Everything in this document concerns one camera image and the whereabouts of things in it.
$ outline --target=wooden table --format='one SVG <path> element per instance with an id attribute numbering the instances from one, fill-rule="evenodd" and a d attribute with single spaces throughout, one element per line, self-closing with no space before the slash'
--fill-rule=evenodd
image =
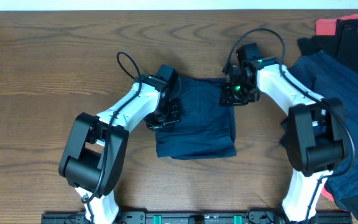
<path id="1" fill-rule="evenodd" d="M 296 40 L 318 18 L 356 11 L 0 12 L 0 223 L 39 223 L 47 211 L 83 209 L 58 163 L 75 117 L 96 114 L 128 92 L 120 50 L 140 69 L 162 63 L 183 76 L 223 77 L 233 43 L 257 27 L 285 39 L 285 63 L 300 56 Z M 266 56 L 280 55 L 270 34 L 252 34 Z M 246 210 L 278 207 L 291 165 L 278 140 L 285 114 L 267 96 L 236 107 L 238 155 L 228 159 L 159 159 L 144 123 L 131 133 L 115 189 L 119 205 L 153 210 Z M 320 198 L 319 209 L 336 209 Z"/>

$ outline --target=green connector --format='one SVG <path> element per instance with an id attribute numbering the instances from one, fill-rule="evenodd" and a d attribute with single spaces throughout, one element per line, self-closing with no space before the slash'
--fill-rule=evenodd
<path id="1" fill-rule="evenodd" d="M 241 215 L 234 216 L 234 224 L 242 224 L 242 216 Z"/>
<path id="2" fill-rule="evenodd" d="M 161 215 L 153 216 L 153 224 L 161 224 L 161 223 L 162 223 Z"/>

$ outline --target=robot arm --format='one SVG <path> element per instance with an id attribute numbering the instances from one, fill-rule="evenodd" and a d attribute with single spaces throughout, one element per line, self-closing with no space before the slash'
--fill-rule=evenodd
<path id="1" fill-rule="evenodd" d="M 347 157 L 347 139 L 337 120 L 297 89 L 319 101 L 323 97 L 307 89 L 282 65 L 286 79 L 275 57 L 262 58 L 255 43 L 240 47 L 236 53 L 239 66 L 231 63 L 227 66 L 230 69 L 223 71 L 230 82 L 222 86 L 220 104 L 246 105 L 258 100 L 255 94 L 262 92 L 288 116 L 285 147 L 294 170 L 282 208 L 288 222 L 302 222 L 306 216 L 316 215 L 316 202 L 326 182 L 321 178 L 331 175 Z M 325 103 L 344 120 L 338 99 Z"/>
<path id="2" fill-rule="evenodd" d="M 316 102 L 302 95 L 297 89 L 289 84 L 283 76 L 281 76 L 278 69 L 279 64 L 269 65 L 259 70 L 257 73 L 257 86 L 263 93 L 268 94 L 276 104 L 288 115 L 291 107 L 296 105 L 313 105 Z M 303 91 L 308 92 L 316 99 L 323 99 L 319 94 L 313 93 L 294 78 L 283 65 L 283 72 L 294 84 L 296 84 Z M 317 126 L 318 122 L 311 123 L 312 126 Z M 310 200 L 316 188 L 317 181 L 324 175 L 330 175 L 333 172 L 330 170 L 323 170 L 316 172 L 309 177 L 306 177 L 302 171 L 293 170 L 290 188 L 288 189 L 287 196 L 282 202 L 283 211 L 287 218 L 292 222 L 301 222 L 305 219 L 308 211 Z M 322 184 L 316 191 L 316 197 L 311 203 L 308 218 L 316 215 L 316 203 L 320 195 L 326 179 L 322 180 Z"/>
<path id="3" fill-rule="evenodd" d="M 142 75 L 142 89 L 139 95 L 129 101 L 139 89 L 136 78 L 129 93 L 115 105 L 91 116 L 80 114 L 74 122 L 65 151 L 59 165 L 59 174 L 67 179 L 81 198 L 89 196 L 96 188 L 104 154 L 99 154 L 86 147 L 88 144 L 104 146 L 109 140 L 104 178 L 97 195 L 89 206 L 85 206 L 88 220 L 97 224 L 111 224 L 117 217 L 119 208 L 114 199 L 113 188 L 120 177 L 124 165 L 129 133 L 142 120 L 147 120 L 149 129 L 169 129 L 180 120 L 180 108 L 177 100 L 170 100 L 170 92 L 178 78 L 172 67 L 162 65 L 156 76 Z M 109 121 L 113 113 L 124 103 L 125 107 L 112 122 L 110 136 L 107 136 Z"/>

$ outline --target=dark blue cloth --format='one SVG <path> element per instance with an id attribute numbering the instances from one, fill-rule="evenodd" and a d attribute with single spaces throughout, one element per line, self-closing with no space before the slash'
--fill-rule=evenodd
<path id="1" fill-rule="evenodd" d="M 356 161 L 348 174 L 328 179 L 327 184 L 334 198 L 339 200 L 337 205 L 347 210 L 349 208 L 342 207 L 346 203 L 342 202 L 358 195 L 358 74 L 323 51 L 299 59 L 290 73 L 314 92 L 325 98 L 339 98 L 344 104 L 346 124 L 356 145 Z M 348 164 L 349 160 L 343 162 L 339 170 Z"/>
<path id="2" fill-rule="evenodd" d="M 172 95 L 180 91 L 181 122 L 171 131 L 156 131 L 158 157 L 212 159 L 236 155 L 234 108 L 219 106 L 225 82 L 224 78 L 180 78 Z"/>

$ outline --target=white wall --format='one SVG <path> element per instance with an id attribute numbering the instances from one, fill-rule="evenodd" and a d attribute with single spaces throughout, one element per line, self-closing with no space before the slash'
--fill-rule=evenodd
<path id="1" fill-rule="evenodd" d="M 358 0 L 0 0 L 0 11 L 358 9 Z"/>

